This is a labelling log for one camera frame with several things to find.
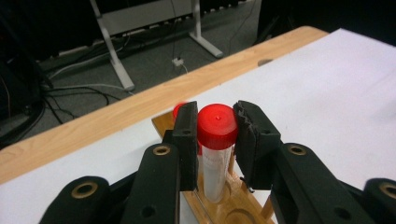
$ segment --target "red cap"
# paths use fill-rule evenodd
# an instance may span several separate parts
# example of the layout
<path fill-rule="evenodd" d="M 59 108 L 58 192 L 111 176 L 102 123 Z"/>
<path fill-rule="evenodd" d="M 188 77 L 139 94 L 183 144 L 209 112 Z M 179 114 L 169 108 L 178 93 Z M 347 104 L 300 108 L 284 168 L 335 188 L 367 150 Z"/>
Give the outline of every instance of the red cap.
<path fill-rule="evenodd" d="M 207 105 L 198 113 L 198 141 L 210 149 L 222 150 L 235 144 L 238 128 L 233 109 Z"/>
<path fill-rule="evenodd" d="M 179 110 L 180 107 L 183 106 L 184 104 L 186 104 L 186 102 L 178 103 L 178 105 L 175 106 L 175 108 L 174 108 L 174 110 L 173 110 L 173 112 L 172 112 L 172 113 L 173 113 L 174 121 L 176 121 L 176 117 L 177 117 L 177 112 L 178 112 L 178 110 Z"/>

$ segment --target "plastic tube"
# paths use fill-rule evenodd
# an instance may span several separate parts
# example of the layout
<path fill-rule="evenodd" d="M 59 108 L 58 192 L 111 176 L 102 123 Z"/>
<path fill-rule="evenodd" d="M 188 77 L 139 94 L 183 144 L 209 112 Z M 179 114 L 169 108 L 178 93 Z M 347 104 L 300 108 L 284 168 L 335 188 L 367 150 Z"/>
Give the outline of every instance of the plastic tube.
<path fill-rule="evenodd" d="M 207 105 L 198 113 L 197 128 L 203 151 L 204 193 L 210 202 L 218 203 L 238 133 L 233 109 L 227 105 Z"/>

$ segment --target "wooden test tube holder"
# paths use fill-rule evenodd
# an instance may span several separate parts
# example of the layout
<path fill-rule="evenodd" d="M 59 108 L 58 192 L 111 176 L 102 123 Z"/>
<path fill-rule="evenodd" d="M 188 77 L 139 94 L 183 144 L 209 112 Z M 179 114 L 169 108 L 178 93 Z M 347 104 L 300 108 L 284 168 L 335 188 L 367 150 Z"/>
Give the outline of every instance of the wooden test tube holder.
<path fill-rule="evenodd" d="M 158 134 L 163 137 L 166 130 L 172 130 L 175 123 L 172 112 L 152 119 Z M 218 203 L 211 203 L 204 195 L 203 175 L 198 174 L 198 190 L 184 191 L 184 197 L 190 205 L 199 223 L 274 223 L 271 219 L 274 210 L 271 200 L 267 199 L 262 207 L 248 191 L 245 183 L 233 171 L 235 157 L 232 153 L 223 198 Z"/>

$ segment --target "floor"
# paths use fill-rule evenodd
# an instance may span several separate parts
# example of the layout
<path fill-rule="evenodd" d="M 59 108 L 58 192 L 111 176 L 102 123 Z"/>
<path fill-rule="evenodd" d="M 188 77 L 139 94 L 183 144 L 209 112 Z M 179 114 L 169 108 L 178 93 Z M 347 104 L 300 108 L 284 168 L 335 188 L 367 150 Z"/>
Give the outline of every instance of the floor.
<path fill-rule="evenodd" d="M 256 39 L 260 5 L 261 0 L 249 0 L 240 2 L 238 7 L 223 8 L 205 14 L 202 17 L 203 37 L 222 50 L 224 57 L 249 48 Z M 134 97 L 150 87 L 216 61 L 215 57 L 189 37 L 192 29 L 193 20 L 186 19 L 176 24 L 168 23 L 129 37 L 114 39 L 116 48 L 121 49 L 125 46 L 119 52 L 119 56 L 135 84 L 135 90 L 132 92 L 126 92 L 120 87 L 106 55 L 87 62 L 77 61 L 87 54 L 94 56 L 106 52 L 101 43 L 89 49 L 64 53 L 59 58 L 42 62 L 40 65 L 43 69 L 52 70 L 48 76 L 54 88 L 68 89 L 43 91 L 43 98 L 48 101 L 44 113 L 15 141 L 32 137 L 55 128 L 60 123 L 89 114 L 106 106 L 106 101 L 113 104 L 126 97 Z M 183 59 L 184 66 L 173 65 L 172 60 L 177 57 Z M 63 64 L 71 62 L 78 64 L 60 71 Z M 94 90 L 80 86 L 89 86 Z M 0 136 L 26 119 L 26 115 L 19 114 L 0 121 Z"/>

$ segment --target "white table surface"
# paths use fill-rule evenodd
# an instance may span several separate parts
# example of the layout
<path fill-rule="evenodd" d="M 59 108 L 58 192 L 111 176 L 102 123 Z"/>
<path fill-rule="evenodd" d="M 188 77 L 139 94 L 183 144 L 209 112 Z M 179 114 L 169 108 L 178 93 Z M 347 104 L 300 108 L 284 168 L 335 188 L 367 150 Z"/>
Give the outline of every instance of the white table surface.
<path fill-rule="evenodd" d="M 283 142 L 313 149 L 334 175 L 362 189 L 396 179 L 396 49 L 339 30 L 190 100 L 199 108 L 238 100 L 259 105 Z M 150 119 L 0 186 L 0 223 L 37 223 L 70 181 L 98 175 L 110 184 L 137 170 L 161 142 Z M 261 203 L 266 192 L 255 195 Z M 196 222 L 182 200 L 181 223 Z"/>

